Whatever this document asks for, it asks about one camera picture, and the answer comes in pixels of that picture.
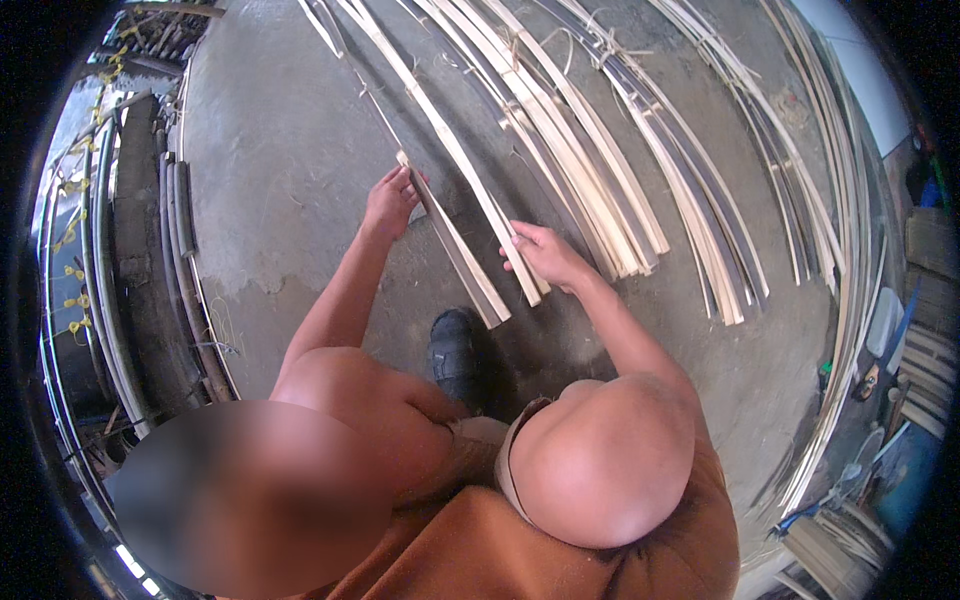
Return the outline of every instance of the hand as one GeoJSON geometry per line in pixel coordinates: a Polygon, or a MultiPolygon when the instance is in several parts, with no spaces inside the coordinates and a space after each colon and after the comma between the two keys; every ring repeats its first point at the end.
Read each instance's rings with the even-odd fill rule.
{"type": "MultiPolygon", "coordinates": [[[[590,276],[596,275],[584,258],[551,228],[542,228],[522,221],[511,221],[516,235],[512,241],[530,268],[549,283],[560,286],[568,294],[576,291],[590,276]]],[[[506,256],[503,248],[500,255],[506,256]]],[[[510,261],[503,268],[512,271],[510,261]]]]}
{"type": "MultiPolygon", "coordinates": [[[[424,181],[429,178],[420,174],[424,181]]],[[[420,195],[410,182],[410,169],[399,165],[391,169],[370,191],[367,197],[367,214],[361,229],[374,235],[384,235],[394,242],[407,229],[407,221],[420,195]]]]}

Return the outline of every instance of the person's left hand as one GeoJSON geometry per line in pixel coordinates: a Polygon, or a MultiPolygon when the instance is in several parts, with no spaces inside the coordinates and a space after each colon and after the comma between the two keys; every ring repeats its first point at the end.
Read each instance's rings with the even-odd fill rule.
{"type": "MultiPolygon", "coordinates": [[[[429,181],[426,175],[420,175],[429,181]]],[[[420,195],[410,182],[410,169],[398,165],[370,191],[362,227],[394,242],[406,231],[410,213],[419,202],[420,195]]]]}

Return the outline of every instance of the brown shirt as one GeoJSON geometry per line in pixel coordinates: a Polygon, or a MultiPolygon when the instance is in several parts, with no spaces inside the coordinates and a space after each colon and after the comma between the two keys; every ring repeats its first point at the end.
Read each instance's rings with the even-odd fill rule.
{"type": "Polygon", "coordinates": [[[739,556],[723,471],[698,441],[684,497],[628,546],[586,550],[524,521],[502,494],[467,486],[449,502],[397,512],[344,579],[300,598],[730,598],[739,556]]]}

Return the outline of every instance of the black shoe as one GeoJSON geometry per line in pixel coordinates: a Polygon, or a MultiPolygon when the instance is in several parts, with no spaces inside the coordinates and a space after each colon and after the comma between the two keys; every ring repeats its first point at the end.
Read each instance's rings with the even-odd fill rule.
{"type": "Polygon", "coordinates": [[[474,416],[500,399],[505,372],[496,342],[470,308],[451,308],[430,329],[430,364],[440,389],[462,401],[474,416]]]}

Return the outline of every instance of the gray floor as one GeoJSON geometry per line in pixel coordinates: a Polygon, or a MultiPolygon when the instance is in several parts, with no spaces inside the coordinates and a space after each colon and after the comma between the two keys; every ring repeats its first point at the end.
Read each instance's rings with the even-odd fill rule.
{"type": "MultiPolygon", "coordinates": [[[[518,2],[509,3],[515,8],[518,2]]],[[[598,0],[584,4],[593,10],[598,0]]],[[[796,287],[776,201],[728,91],[693,47],[650,6],[610,0],[597,20],[615,26],[696,132],[725,178],[766,271],[770,310],[724,327],[708,320],[683,225],[665,180],[609,84],[574,52],[570,77],[605,119],[639,176],[672,250],[649,277],[616,284],[633,312],[687,369],[701,394],[740,525],[742,559],[767,555],[771,515],[750,511],[761,488],[795,448],[814,399],[828,329],[829,295],[816,282],[796,287]]],[[[694,4],[705,6],[705,0],[694,4]]],[[[394,163],[390,144],[357,101],[336,61],[294,0],[234,0],[214,19],[193,60],[185,149],[191,163],[198,268],[219,335],[242,349],[229,367],[244,398],[272,389],[300,319],[332,276],[364,210],[370,186],[394,163]]],[[[543,39],[556,22],[529,3],[519,18],[543,39]]],[[[418,80],[468,149],[508,216],[559,227],[535,181],[463,81],[438,59],[424,29],[399,5],[372,12],[417,62],[418,80]]],[[[780,39],[752,2],[714,0],[704,13],[748,66],[788,127],[825,197],[827,174],[803,86],[780,39]]],[[[397,77],[342,12],[344,36],[431,188],[491,276],[514,316],[494,331],[516,371],[520,396],[554,395],[581,377],[610,377],[612,366],[576,301],[559,290],[526,306],[499,267],[496,243],[466,182],[452,166],[397,77]]],[[[566,58],[565,36],[547,50],[566,58]]],[[[373,309],[366,349],[380,360],[425,372],[433,318],[467,304],[432,227],[414,222],[397,243],[373,309]]],[[[517,407],[506,407],[505,417],[517,407]]]]}

